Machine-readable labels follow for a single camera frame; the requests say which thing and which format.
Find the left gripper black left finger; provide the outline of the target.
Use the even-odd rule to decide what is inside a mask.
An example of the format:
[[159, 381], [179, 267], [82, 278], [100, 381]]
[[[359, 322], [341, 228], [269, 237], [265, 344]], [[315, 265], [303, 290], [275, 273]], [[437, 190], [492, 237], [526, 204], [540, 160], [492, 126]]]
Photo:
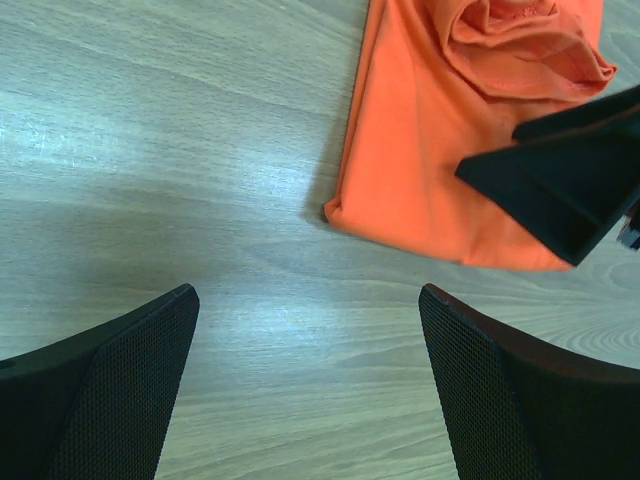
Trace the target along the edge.
[[199, 307], [184, 284], [3, 360], [2, 478], [154, 478]]

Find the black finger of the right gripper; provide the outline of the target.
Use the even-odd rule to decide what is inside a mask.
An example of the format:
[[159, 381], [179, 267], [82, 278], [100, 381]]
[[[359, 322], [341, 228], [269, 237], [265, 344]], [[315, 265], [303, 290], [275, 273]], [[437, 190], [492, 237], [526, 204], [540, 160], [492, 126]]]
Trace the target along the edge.
[[620, 218], [619, 242], [638, 249], [638, 87], [524, 122], [512, 138], [463, 159], [456, 176], [572, 266]]

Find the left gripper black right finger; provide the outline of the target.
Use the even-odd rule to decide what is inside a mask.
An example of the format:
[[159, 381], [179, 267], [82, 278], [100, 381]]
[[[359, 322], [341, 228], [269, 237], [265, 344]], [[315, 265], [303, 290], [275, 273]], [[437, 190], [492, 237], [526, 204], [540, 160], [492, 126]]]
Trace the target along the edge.
[[459, 478], [638, 478], [638, 370], [542, 341], [433, 284], [419, 311]]

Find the orange t shirt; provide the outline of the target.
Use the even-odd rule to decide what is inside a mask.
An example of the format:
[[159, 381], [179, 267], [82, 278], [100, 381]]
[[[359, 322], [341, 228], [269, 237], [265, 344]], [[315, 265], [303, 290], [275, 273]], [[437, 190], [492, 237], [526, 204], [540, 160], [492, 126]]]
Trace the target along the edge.
[[329, 224], [471, 267], [567, 270], [455, 170], [509, 146], [519, 124], [608, 87], [603, 11], [600, 1], [371, 2]]

